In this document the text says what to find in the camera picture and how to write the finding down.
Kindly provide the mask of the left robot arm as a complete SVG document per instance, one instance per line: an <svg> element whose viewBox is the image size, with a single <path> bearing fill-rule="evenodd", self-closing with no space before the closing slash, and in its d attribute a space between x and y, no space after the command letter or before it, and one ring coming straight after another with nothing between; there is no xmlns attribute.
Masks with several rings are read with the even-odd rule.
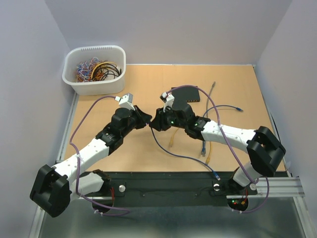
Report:
<svg viewBox="0 0 317 238"><path fill-rule="evenodd" d="M137 106L129 110L118 108L108 123L92 141L67 160L42 166L36 175L30 199L51 217L59 216L71 201L71 185L80 175L99 160L118 149L124 137L134 129L144 128L152 116Z"/></svg>

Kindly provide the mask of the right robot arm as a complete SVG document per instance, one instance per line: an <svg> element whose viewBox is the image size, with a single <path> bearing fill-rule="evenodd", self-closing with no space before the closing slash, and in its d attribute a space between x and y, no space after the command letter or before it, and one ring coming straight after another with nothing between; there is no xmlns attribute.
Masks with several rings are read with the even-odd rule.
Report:
<svg viewBox="0 0 317 238"><path fill-rule="evenodd" d="M195 115L186 102L175 102L172 107L157 109L150 127L157 131L181 128L193 139L225 144L230 151L239 149L247 153L250 161L245 165L239 162L239 168L228 181L228 188L233 193L240 193L261 176L273 177L286 153L269 128L240 129L218 124Z"/></svg>

